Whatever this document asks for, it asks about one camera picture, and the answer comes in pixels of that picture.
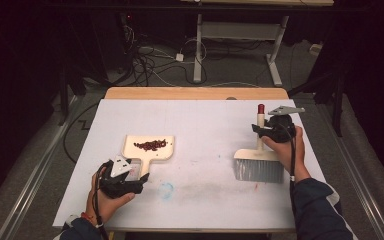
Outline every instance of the blue stain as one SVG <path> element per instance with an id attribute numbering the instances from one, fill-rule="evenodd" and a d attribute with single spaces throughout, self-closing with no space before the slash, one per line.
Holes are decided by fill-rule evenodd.
<path id="1" fill-rule="evenodd" d="M 170 200 L 173 195 L 174 187 L 170 183 L 163 183 L 158 189 L 158 194 L 163 200 Z"/>

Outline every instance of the brush bristles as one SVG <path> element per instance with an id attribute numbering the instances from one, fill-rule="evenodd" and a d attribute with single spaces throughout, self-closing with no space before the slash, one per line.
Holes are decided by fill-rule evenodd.
<path id="1" fill-rule="evenodd" d="M 240 181 L 283 183 L 283 172 L 283 165 L 279 161 L 235 161 L 235 177 Z"/>

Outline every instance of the dark jacket sleeve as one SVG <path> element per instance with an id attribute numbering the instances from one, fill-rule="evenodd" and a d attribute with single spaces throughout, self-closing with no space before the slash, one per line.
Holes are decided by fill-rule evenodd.
<path id="1" fill-rule="evenodd" d="M 54 240 L 101 240 L 101 233 L 88 220 L 72 215 Z"/>
<path id="2" fill-rule="evenodd" d="M 308 178 L 293 191 L 298 239 L 357 239 L 341 216 L 339 195 L 329 185 Z"/>

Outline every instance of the coffee beans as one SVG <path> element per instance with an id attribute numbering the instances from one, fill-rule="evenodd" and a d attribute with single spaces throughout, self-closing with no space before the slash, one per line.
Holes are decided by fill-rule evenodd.
<path id="1" fill-rule="evenodd" d="M 152 142 L 144 142 L 144 143 L 133 143 L 135 147 L 141 148 L 143 150 L 148 151 L 157 151 L 158 148 L 163 148 L 167 145 L 166 140 L 164 139 L 163 141 L 161 140 L 154 140 Z"/>

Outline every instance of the person's left hand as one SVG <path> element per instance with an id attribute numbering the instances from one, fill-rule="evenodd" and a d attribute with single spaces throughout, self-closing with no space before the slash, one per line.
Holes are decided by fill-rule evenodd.
<path id="1" fill-rule="evenodd" d="M 90 190 L 89 196 L 87 198 L 86 211 L 85 211 L 85 213 L 89 216 L 91 223 L 94 226 L 97 225 L 96 214 L 95 214 L 95 211 L 93 210 L 93 197 L 94 197 L 93 194 L 95 193 L 95 189 L 96 189 L 95 179 L 96 179 L 96 173 L 92 177 L 92 189 Z M 119 198 L 112 199 L 106 196 L 101 190 L 98 190 L 97 194 L 98 194 L 99 215 L 101 215 L 103 223 L 108 222 L 118 208 L 130 202 L 135 197 L 134 193 L 127 193 Z"/>

